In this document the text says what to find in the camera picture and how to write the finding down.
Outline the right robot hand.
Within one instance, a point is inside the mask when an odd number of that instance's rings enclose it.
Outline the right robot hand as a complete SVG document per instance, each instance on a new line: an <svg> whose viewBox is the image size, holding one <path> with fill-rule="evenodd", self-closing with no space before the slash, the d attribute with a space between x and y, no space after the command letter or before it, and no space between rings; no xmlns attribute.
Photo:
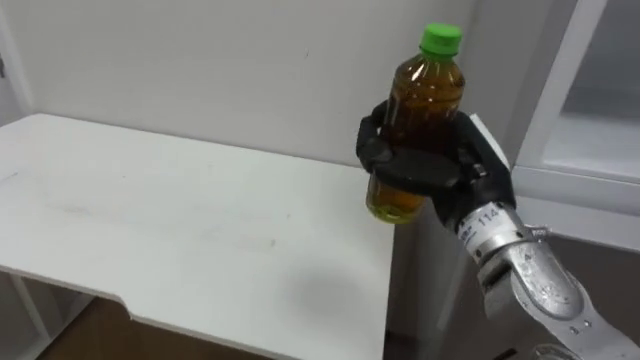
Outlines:
<svg viewBox="0 0 640 360"><path fill-rule="evenodd" d="M431 199L440 222L455 231L463 218L490 203L517 207L511 167L478 114L453 117L454 158L392 147L380 134L388 102L359 125L355 146L361 166L383 184Z"/></svg>

